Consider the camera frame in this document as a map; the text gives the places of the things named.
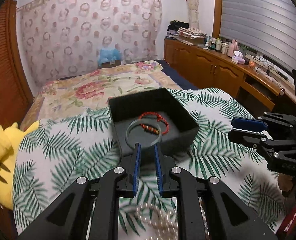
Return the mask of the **brown louvered wardrobe door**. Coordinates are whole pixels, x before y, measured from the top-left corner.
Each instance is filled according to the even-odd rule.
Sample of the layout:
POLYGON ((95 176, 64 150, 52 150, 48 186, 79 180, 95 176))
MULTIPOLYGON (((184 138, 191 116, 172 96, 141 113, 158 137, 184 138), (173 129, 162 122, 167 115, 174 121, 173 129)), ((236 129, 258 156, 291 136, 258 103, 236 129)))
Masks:
POLYGON ((19 55, 16 1, 0 6, 0 125, 20 124, 33 102, 19 55))

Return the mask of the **palm leaf print tablecloth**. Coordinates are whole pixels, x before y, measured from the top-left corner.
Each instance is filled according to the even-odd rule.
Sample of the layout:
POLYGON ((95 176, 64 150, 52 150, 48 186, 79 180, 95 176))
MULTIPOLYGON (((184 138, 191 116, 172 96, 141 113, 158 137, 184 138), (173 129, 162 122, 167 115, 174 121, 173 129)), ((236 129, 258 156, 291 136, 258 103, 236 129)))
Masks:
POLYGON ((285 217, 278 174, 259 144, 230 141, 253 116, 220 89, 160 88, 110 99, 27 129, 13 212, 23 239, 203 239, 217 199, 232 217, 275 232, 285 217))

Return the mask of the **pink bottle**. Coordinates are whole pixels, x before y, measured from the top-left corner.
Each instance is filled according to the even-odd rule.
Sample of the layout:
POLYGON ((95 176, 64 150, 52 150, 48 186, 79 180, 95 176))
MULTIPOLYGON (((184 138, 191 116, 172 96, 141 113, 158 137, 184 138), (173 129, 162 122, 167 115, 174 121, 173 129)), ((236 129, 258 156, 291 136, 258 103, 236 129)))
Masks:
POLYGON ((233 39, 232 42, 229 44, 227 55, 229 57, 233 57, 235 51, 239 51, 239 47, 237 40, 233 39))

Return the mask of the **yellow plush toy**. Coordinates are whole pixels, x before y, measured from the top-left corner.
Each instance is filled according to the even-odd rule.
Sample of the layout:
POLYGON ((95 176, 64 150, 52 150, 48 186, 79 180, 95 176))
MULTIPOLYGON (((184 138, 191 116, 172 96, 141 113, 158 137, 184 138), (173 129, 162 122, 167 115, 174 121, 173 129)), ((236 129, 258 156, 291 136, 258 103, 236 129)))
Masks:
POLYGON ((0 125, 0 205, 9 210, 13 209, 13 176, 19 145, 25 135, 38 127, 38 121, 25 131, 16 122, 5 129, 0 125))

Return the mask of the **pale green jade bangle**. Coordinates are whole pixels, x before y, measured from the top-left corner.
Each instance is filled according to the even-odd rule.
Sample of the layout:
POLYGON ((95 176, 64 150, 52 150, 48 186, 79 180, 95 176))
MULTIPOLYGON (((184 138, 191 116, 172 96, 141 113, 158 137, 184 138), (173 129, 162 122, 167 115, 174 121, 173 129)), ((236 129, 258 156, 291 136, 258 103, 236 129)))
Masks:
POLYGON ((161 128, 151 119, 134 120, 126 129, 125 141, 132 149, 137 142, 143 147, 151 147, 162 141, 161 128))

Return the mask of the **blue plush item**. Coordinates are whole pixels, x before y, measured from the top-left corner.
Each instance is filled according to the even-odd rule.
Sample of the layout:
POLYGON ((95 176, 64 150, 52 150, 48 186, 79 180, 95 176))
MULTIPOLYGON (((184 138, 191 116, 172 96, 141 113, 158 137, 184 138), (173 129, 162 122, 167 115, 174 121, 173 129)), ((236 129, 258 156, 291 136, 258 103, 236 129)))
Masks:
POLYGON ((98 66, 102 66, 104 63, 110 63, 115 61, 122 61, 122 56, 119 50, 113 48, 101 48, 99 51, 98 66))

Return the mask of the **long wooden sideboard cabinet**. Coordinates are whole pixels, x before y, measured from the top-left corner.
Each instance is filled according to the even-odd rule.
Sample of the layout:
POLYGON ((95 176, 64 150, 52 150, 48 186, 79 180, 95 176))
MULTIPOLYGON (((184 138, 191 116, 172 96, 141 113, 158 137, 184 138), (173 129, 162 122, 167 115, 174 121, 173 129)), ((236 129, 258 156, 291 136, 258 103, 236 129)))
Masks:
POLYGON ((252 69, 216 51, 170 39, 164 40, 164 59, 195 87, 219 88, 254 116, 264 112, 296 115, 294 99, 279 81, 266 76, 262 67, 252 69))

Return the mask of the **stack of folded clothes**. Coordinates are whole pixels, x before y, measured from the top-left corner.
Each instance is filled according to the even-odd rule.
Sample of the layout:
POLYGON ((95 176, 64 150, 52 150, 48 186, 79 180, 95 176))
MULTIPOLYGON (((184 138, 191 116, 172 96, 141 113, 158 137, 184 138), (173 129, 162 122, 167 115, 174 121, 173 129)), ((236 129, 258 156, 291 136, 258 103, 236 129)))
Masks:
POLYGON ((165 38, 177 40, 189 46, 198 46, 205 44, 207 35, 198 28, 190 28, 188 23, 174 20, 169 23, 165 38))

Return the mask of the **cosmetic jars group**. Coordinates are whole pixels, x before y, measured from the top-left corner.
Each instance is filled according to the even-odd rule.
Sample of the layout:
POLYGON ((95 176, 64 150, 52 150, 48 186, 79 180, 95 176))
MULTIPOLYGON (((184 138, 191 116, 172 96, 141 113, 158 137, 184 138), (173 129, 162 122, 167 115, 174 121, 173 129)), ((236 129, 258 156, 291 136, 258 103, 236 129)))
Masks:
POLYGON ((221 38, 208 37, 205 46, 207 49, 221 52, 223 55, 228 54, 229 44, 222 41, 221 38))

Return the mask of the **cream side curtain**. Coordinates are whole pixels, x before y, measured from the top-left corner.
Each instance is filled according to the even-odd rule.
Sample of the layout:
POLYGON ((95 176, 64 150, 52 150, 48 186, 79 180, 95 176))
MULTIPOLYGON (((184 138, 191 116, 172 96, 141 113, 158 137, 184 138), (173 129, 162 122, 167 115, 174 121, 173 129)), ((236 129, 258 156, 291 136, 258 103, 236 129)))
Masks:
POLYGON ((199 0, 187 0, 188 6, 188 23, 190 28, 199 29, 198 7, 199 0))

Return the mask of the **floral bedspread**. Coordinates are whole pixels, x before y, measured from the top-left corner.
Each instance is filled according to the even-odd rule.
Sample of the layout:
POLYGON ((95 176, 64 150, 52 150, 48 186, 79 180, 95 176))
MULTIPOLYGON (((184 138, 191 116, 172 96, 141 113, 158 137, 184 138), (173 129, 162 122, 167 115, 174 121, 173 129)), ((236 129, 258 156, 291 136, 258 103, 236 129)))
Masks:
POLYGON ((179 85, 163 72, 164 64, 154 60, 97 69, 89 74, 46 83, 20 125, 25 131, 41 119, 56 120, 108 106, 108 99, 145 90, 179 85))

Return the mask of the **pink tissue box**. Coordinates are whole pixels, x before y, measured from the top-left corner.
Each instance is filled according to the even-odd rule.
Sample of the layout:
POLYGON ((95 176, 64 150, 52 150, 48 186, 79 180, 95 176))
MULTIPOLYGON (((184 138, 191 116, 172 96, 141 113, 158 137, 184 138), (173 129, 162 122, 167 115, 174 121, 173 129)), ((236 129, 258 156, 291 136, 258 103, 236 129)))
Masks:
POLYGON ((240 51, 236 50, 233 52, 231 60, 236 64, 245 64, 243 57, 244 55, 240 51))

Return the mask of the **black open jewelry box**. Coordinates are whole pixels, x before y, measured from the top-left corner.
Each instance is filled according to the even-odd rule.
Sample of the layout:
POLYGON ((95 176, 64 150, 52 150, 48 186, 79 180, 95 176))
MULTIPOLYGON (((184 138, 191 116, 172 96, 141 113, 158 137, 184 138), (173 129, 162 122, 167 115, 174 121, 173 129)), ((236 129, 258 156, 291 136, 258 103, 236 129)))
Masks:
POLYGON ((135 143, 142 157, 151 159, 150 147, 160 143, 163 154, 175 155, 191 145, 199 130, 185 107, 166 89, 154 89, 108 100, 114 139, 120 153, 129 155, 135 143))

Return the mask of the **grey zebra window blind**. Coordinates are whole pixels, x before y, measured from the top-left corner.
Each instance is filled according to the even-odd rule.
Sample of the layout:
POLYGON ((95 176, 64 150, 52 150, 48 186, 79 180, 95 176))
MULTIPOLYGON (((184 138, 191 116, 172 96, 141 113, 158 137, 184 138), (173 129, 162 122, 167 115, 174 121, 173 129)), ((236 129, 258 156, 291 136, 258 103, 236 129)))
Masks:
POLYGON ((222 0, 220 36, 296 70, 296 7, 291 0, 222 0))

